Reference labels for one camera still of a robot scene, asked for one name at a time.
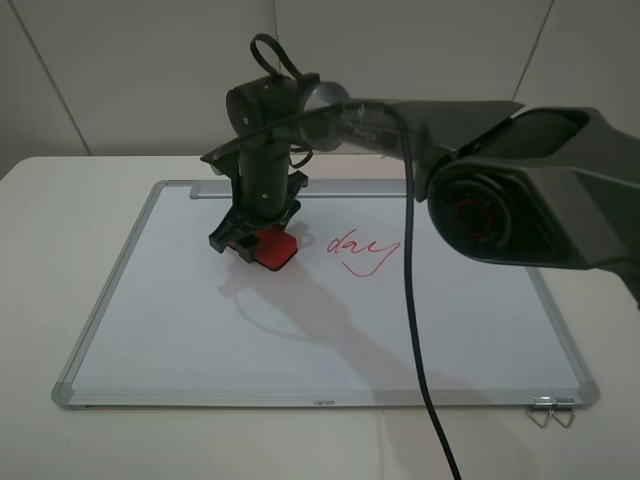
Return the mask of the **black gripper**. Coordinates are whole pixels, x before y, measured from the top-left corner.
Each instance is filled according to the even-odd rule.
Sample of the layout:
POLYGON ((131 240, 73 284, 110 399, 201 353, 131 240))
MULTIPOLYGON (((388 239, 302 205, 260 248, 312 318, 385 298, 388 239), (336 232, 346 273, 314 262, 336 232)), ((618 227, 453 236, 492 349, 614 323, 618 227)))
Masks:
POLYGON ((268 142, 260 146, 223 146, 201 160, 231 182, 232 205, 209 235, 219 253, 236 241, 236 252, 247 263, 255 261, 259 239, 253 235, 269 227, 284 229, 300 209, 297 196, 307 187, 307 176, 289 171, 291 146, 268 142))

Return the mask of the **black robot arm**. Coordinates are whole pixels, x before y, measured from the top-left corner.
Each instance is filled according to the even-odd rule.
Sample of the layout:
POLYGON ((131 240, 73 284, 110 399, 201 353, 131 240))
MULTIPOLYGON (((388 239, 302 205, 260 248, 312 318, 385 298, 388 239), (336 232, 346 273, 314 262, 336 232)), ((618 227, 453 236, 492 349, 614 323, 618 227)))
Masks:
POLYGON ((409 196, 461 255, 599 269, 639 291, 639 141, 593 108, 355 99, 313 73, 240 85, 226 109, 236 136, 203 156, 232 188, 217 251, 254 261, 265 231, 299 210, 308 179, 292 153, 352 144, 404 162, 409 196))

